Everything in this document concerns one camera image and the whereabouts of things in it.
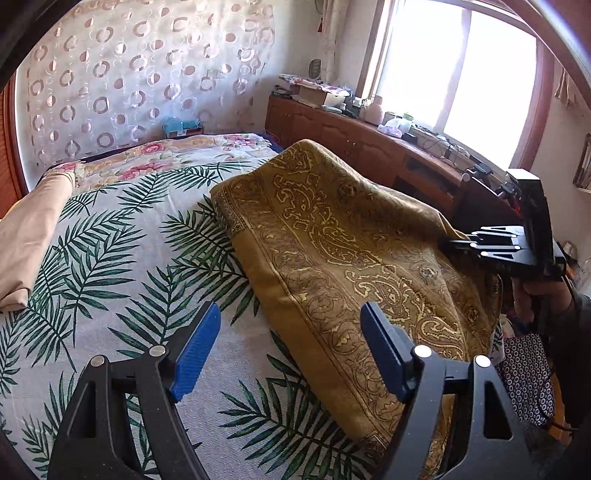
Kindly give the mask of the right hand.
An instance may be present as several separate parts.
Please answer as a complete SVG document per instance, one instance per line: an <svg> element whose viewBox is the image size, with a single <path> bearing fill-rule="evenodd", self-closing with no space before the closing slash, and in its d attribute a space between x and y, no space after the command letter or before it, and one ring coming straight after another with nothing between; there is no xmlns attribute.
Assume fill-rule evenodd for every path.
<svg viewBox="0 0 591 480"><path fill-rule="evenodd" d="M535 319L543 310L553 315L566 312L572 301L569 286L564 281L512 280L514 309L518 318L525 323Z"/></svg>

